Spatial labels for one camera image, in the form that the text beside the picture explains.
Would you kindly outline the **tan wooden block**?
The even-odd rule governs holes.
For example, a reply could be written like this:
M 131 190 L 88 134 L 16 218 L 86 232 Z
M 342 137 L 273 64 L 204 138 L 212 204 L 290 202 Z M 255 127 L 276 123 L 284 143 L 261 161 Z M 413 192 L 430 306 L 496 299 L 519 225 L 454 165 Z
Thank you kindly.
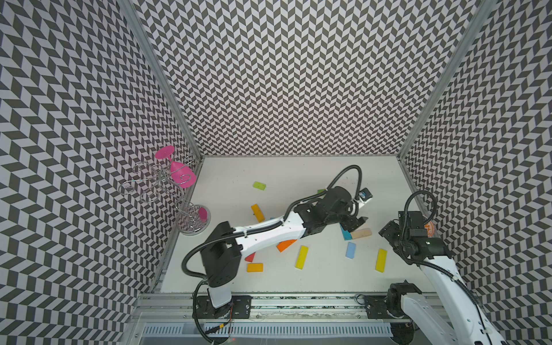
M 370 229 L 358 229 L 350 233 L 352 239 L 361 239 L 365 237 L 370 237 L 372 231 Z

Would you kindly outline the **teal block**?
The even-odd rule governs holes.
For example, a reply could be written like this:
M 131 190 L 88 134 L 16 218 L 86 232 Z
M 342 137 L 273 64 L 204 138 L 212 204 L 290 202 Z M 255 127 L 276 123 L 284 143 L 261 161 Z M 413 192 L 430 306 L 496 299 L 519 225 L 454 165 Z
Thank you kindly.
M 345 241 L 350 241 L 350 240 L 352 240 L 352 235 L 351 235 L 350 232 L 344 230 L 343 227 L 340 227 L 340 229 L 341 229 L 341 231 L 342 231 L 342 236 L 343 236 L 343 238 L 344 238 Z

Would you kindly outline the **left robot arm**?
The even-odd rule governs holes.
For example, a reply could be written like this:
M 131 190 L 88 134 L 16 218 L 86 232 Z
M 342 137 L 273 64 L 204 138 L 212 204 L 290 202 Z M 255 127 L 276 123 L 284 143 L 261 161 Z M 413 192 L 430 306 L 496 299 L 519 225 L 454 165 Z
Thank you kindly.
M 246 227 L 218 224 L 208 239 L 184 257 L 181 268 L 208 286 L 214 308 L 231 302 L 231 281 L 237 276 L 243 257 L 288 240 L 299 240 L 321 233 L 327 226 L 339 224 L 343 230 L 356 231 L 367 220 L 359 210 L 373 198 L 367 188 L 355 196 L 340 186 L 295 201 L 284 216 Z

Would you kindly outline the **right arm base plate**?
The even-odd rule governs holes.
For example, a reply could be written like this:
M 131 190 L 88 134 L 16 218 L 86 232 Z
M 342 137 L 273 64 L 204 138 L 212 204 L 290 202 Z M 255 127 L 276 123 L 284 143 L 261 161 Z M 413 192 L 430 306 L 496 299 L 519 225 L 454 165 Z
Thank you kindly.
M 396 298 L 363 296 L 368 319 L 404 319 L 405 314 Z

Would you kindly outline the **pale blue block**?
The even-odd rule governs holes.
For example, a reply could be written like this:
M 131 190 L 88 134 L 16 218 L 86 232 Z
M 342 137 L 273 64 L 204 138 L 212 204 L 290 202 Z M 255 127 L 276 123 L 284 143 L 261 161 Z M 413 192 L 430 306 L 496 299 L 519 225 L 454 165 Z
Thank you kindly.
M 355 258 L 357 245 L 353 242 L 349 242 L 346 248 L 346 258 L 353 260 Z

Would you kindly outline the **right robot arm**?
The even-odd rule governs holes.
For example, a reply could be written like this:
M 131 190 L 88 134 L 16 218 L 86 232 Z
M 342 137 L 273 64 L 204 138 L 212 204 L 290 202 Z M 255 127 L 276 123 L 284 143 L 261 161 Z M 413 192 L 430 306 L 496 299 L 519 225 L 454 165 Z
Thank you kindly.
M 388 314 L 411 319 L 432 344 L 506 344 L 464 283 L 444 241 L 428 236 L 427 224 L 420 211 L 400 211 L 398 219 L 386 224 L 379 235 L 405 263 L 427 277 L 448 321 L 429 305 L 421 289 L 407 281 L 390 286 Z

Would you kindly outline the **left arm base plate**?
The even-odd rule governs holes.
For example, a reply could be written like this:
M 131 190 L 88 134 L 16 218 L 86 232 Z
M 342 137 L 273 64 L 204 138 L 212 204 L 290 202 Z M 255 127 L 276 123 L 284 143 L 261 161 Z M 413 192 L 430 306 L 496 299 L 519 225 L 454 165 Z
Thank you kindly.
M 251 313 L 251 296 L 232 296 L 231 302 L 214 308 L 208 296 L 198 296 L 193 303 L 193 316 L 197 319 L 248 319 Z

